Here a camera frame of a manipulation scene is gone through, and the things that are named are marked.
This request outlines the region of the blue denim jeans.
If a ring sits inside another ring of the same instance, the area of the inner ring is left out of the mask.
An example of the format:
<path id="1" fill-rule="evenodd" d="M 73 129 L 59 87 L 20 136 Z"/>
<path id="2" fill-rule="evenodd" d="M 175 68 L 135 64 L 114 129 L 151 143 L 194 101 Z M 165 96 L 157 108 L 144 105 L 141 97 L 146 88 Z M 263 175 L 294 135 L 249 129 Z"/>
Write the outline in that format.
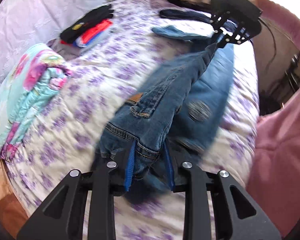
<path id="1" fill-rule="evenodd" d="M 169 189 L 165 142 L 199 161 L 216 136 L 233 81 L 233 45 L 217 48 L 212 36 L 171 25 L 152 31 L 189 42 L 190 51 L 163 62 L 146 79 L 106 124 L 96 148 L 95 163 L 100 163 L 136 140 L 132 183 L 125 195 L 131 203 Z"/>

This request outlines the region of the dark navy pants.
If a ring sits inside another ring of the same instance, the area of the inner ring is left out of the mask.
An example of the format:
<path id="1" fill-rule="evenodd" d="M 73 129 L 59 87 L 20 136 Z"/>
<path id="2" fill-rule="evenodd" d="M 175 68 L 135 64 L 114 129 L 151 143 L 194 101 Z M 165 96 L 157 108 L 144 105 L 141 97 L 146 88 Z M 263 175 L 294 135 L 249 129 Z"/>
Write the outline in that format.
<path id="1" fill-rule="evenodd" d="M 159 16 L 170 20 L 191 20 L 211 24 L 209 17 L 196 11 L 164 9 L 159 11 Z"/>

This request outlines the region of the orange brown blanket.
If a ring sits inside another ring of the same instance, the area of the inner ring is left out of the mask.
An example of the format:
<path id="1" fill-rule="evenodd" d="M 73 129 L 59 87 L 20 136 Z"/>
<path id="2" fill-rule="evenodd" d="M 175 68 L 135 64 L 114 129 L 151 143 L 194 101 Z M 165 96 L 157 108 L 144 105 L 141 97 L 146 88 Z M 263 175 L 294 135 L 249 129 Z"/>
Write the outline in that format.
<path id="1" fill-rule="evenodd" d="M 28 220 L 28 215 L 15 196 L 0 160 L 0 239 L 16 239 L 18 232 Z"/>

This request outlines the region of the purple floral bedsheet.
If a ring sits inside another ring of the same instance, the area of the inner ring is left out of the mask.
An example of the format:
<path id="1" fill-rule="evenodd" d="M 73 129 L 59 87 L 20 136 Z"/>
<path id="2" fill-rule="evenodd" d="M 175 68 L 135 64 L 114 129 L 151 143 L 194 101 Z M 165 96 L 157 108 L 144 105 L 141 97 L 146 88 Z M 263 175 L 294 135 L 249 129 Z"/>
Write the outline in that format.
<path id="1" fill-rule="evenodd" d="M 31 215 L 73 168 L 86 172 L 104 125 L 155 68 L 189 51 L 179 41 L 158 37 L 153 27 L 173 25 L 184 32 L 208 36 L 212 28 L 194 21 L 159 17 L 170 8 L 166 0 L 118 0 L 113 33 L 100 45 L 70 61 L 74 77 L 29 127 L 14 158 L 7 163 L 14 193 Z M 200 160 L 203 170 L 229 171 L 245 185 L 252 166 L 258 117 L 257 71 L 253 46 L 227 45 L 214 63 L 234 66 L 221 126 Z"/>

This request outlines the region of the red blue folded garment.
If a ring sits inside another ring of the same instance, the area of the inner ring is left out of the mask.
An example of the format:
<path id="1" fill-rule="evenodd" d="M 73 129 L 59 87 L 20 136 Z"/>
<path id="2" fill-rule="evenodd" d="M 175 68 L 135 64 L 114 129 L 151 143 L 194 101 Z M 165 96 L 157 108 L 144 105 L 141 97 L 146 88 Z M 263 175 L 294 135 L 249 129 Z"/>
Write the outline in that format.
<path id="1" fill-rule="evenodd" d="M 113 22 L 109 19 L 103 20 L 101 23 L 95 25 L 94 27 L 85 31 L 81 36 L 76 38 L 74 42 L 67 43 L 61 40 L 61 44 L 77 47 L 77 48 L 86 48 L 92 44 L 95 40 L 101 37 L 102 34 L 106 34 L 107 31 L 110 31 Z"/>

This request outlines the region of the floral folded quilt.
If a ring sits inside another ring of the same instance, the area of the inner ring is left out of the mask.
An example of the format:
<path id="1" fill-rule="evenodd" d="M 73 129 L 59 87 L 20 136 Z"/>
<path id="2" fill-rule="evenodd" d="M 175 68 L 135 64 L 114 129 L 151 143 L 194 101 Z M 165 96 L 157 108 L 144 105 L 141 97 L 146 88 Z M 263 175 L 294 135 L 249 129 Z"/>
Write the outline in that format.
<path id="1" fill-rule="evenodd" d="M 22 55 L 0 85 L 0 159 L 14 157 L 35 117 L 70 77 L 66 60 L 44 43 Z"/>

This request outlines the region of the black folded garment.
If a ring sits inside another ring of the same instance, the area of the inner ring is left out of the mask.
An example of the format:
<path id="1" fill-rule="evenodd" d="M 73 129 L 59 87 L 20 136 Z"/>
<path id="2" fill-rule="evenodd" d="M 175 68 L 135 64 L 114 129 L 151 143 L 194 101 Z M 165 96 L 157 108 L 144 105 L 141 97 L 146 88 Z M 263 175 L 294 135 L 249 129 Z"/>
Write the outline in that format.
<path id="1" fill-rule="evenodd" d="M 60 34 L 60 39 L 66 43 L 73 43 L 85 31 L 91 29 L 103 20 L 113 18 L 114 9 L 111 4 L 106 4 L 86 13 L 70 27 Z"/>

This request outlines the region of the grey folded garment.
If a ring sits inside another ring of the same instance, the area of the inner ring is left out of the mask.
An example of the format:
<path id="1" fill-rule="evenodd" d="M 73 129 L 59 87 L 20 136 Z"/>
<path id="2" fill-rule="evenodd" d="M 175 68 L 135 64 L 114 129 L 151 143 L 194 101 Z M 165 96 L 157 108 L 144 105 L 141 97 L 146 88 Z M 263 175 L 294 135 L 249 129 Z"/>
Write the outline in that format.
<path id="1" fill-rule="evenodd" d="M 109 28 L 102 33 L 98 34 L 86 47 L 77 47 L 75 45 L 61 44 L 59 38 L 47 42 L 47 46 L 54 50 L 56 53 L 64 57 L 66 60 L 74 59 L 86 53 L 87 51 L 100 46 L 110 34 L 113 29 Z"/>

